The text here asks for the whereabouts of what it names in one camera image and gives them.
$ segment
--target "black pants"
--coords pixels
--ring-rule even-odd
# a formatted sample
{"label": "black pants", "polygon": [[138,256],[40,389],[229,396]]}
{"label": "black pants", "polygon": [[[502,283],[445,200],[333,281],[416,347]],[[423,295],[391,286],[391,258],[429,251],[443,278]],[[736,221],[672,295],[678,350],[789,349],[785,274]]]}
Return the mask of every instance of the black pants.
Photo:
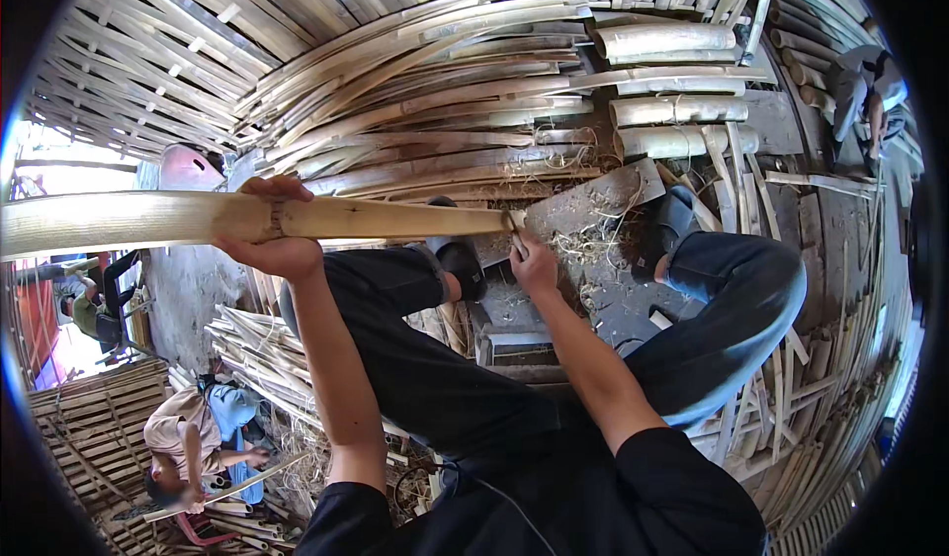
{"label": "black pants", "polygon": [[[708,304],[623,360],[666,421],[686,425],[718,410],[766,360],[800,310],[807,280],[797,253],[764,237],[696,232],[670,258],[670,286]],[[326,254],[325,265],[380,411],[415,440],[467,470],[492,470],[578,421],[574,406],[483,369],[402,320],[446,299],[426,248]],[[297,332],[287,286],[280,310]]]}
{"label": "black pants", "polygon": [[109,315],[116,319],[122,318],[123,305],[135,294],[134,287],[119,292],[119,277],[125,274],[137,261],[138,251],[125,254],[102,271],[102,285],[104,287],[102,294],[105,295],[105,306],[109,310]]}

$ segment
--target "black shoe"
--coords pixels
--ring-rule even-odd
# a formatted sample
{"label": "black shoe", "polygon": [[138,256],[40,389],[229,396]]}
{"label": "black shoe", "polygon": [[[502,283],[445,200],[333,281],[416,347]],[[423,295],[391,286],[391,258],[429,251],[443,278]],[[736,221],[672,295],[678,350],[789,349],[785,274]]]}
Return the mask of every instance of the black shoe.
{"label": "black shoe", "polygon": [[662,198],[656,220],[640,241],[639,258],[629,270],[633,280],[639,284],[655,282],[658,260],[690,232],[692,217],[692,193],[684,185],[669,188]]}
{"label": "black shoe", "polygon": [[[457,208],[457,204],[449,197],[438,195],[428,202],[429,206],[446,206]],[[439,236],[426,237],[425,245],[438,258],[441,267],[454,275],[461,285],[462,301],[479,301],[484,298],[487,290],[484,280],[484,270],[477,259],[475,244],[467,236]]]}

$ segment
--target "blue cloth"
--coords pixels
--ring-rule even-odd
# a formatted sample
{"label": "blue cloth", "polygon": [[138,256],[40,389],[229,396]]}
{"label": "blue cloth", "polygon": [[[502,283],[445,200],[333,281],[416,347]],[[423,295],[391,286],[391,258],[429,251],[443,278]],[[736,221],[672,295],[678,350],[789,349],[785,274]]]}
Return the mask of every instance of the blue cloth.
{"label": "blue cloth", "polygon": [[[215,385],[208,393],[208,407],[215,417],[217,428],[221,431],[221,440],[234,439],[237,451],[244,450],[244,434],[241,428],[257,414],[257,401],[246,389],[236,389],[230,385]],[[241,461],[228,466],[228,474],[233,485],[242,484],[254,477],[259,471]],[[241,500],[256,505],[264,500],[264,483],[259,482],[240,492]]]}

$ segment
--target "man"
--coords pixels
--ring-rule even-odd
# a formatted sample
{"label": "man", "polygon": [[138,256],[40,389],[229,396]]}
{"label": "man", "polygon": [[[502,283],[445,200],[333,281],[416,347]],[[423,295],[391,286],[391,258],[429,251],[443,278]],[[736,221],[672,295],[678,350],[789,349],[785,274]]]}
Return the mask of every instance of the man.
{"label": "man", "polygon": [[79,276],[86,291],[75,298],[60,301],[60,310],[78,326],[79,331],[100,342],[122,341],[122,307],[131,300],[135,288],[119,292],[119,277],[138,261],[138,251],[125,254],[102,271],[105,303],[99,301],[99,288],[92,279]]}
{"label": "man", "polygon": [[[254,418],[257,402],[250,392],[231,385],[213,384],[201,391],[182,389],[162,403],[145,422],[145,445],[152,452],[152,466],[145,490],[161,507],[181,507],[188,513],[204,511],[201,478],[224,468],[231,483],[253,477],[253,467],[267,463],[269,452],[261,447],[244,451],[241,428]],[[232,441],[241,451],[221,449]],[[240,492],[249,504],[264,498],[259,482]]]}
{"label": "man", "polygon": [[[308,201],[287,177],[243,190]],[[563,301],[554,254],[524,233],[512,270],[548,326],[579,402],[482,369],[402,316],[476,298],[463,239],[324,256],[315,241],[221,238],[286,279],[281,312],[305,350],[332,448],[295,553],[761,554],[754,503],[682,428],[715,413],[784,336],[804,300],[796,252],[763,237],[689,232],[672,188],[644,249],[655,282],[707,303],[621,359]],[[433,511],[394,529],[382,417],[445,460]]]}
{"label": "man", "polygon": [[875,175],[881,147],[885,148],[906,125],[899,107],[906,100],[906,81],[890,53],[878,45],[860,45],[837,56],[826,77],[827,88],[837,102],[833,114],[833,162],[850,127],[862,117],[870,127],[870,142],[864,147],[863,158],[867,169]]}

